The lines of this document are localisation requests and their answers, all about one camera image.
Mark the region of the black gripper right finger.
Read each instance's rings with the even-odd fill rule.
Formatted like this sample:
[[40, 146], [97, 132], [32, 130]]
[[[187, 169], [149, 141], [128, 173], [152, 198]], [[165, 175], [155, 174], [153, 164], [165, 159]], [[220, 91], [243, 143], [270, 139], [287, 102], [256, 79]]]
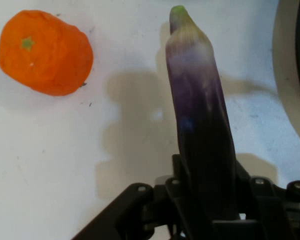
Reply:
[[300, 240], [300, 180], [275, 185], [269, 178], [250, 176], [237, 162], [236, 193], [240, 213], [258, 226], [258, 240]]

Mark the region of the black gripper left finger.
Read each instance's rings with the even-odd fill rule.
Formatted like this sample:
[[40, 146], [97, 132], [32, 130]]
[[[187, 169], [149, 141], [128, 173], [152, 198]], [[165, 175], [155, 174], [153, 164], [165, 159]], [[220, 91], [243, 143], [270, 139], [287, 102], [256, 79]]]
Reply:
[[200, 212], [186, 184], [178, 154], [172, 156], [173, 176], [154, 187], [133, 183], [117, 196], [77, 235], [75, 240], [149, 240], [160, 226], [170, 239], [213, 239], [213, 226]]

